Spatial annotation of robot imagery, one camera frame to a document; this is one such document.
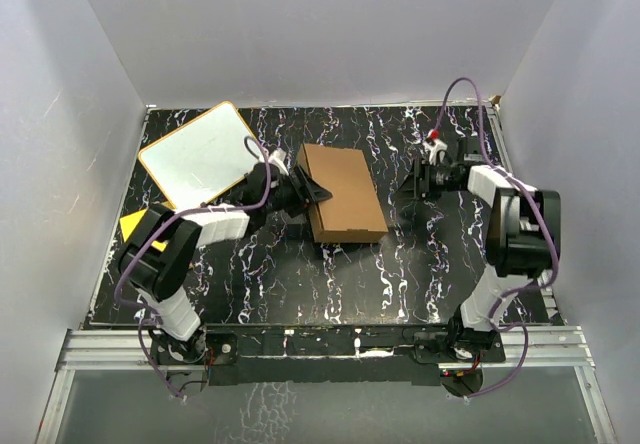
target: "white board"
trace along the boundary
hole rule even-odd
[[[256,158],[244,146],[252,135],[235,106],[223,102],[141,150],[138,159],[176,209],[197,207],[253,169]]]

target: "cardboard box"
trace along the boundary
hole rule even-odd
[[[362,151],[303,144],[297,162],[333,194],[309,208],[316,242],[378,242],[388,232]]]

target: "gray floor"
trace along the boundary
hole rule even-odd
[[[57,442],[596,442],[573,368],[524,369],[469,403],[403,383],[210,387],[186,406],[168,396],[152,372],[77,372]]]

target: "table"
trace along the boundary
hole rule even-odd
[[[436,106],[241,109],[269,151],[287,151],[290,166],[303,142],[362,149],[389,225],[379,244],[313,243],[304,218],[272,215],[256,234],[196,251],[184,285],[204,322],[214,325],[443,323],[472,292],[484,269],[488,207],[467,192],[437,202],[395,202]],[[205,109],[152,110],[141,147]],[[475,134],[475,106],[451,106],[441,138],[455,153],[459,137]],[[485,122],[489,119],[485,110]],[[490,156],[501,163],[497,131],[488,129]],[[165,199],[139,162],[122,215]],[[117,229],[112,257],[122,245]],[[131,326],[135,311],[113,300],[118,272],[108,262],[85,326]],[[130,288],[125,297],[135,299]],[[514,301],[506,321],[548,323],[539,292]]]

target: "yellow object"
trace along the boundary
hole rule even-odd
[[[129,236],[131,235],[133,230],[136,228],[136,226],[142,219],[142,216],[144,216],[145,212],[147,212],[147,210],[143,209],[141,211],[134,212],[133,214],[129,214],[128,216],[124,216],[120,218],[120,230],[122,231],[122,238],[125,241],[129,239]],[[167,244],[165,242],[155,241],[152,244],[152,246],[158,249],[160,252],[162,252],[167,247]]]

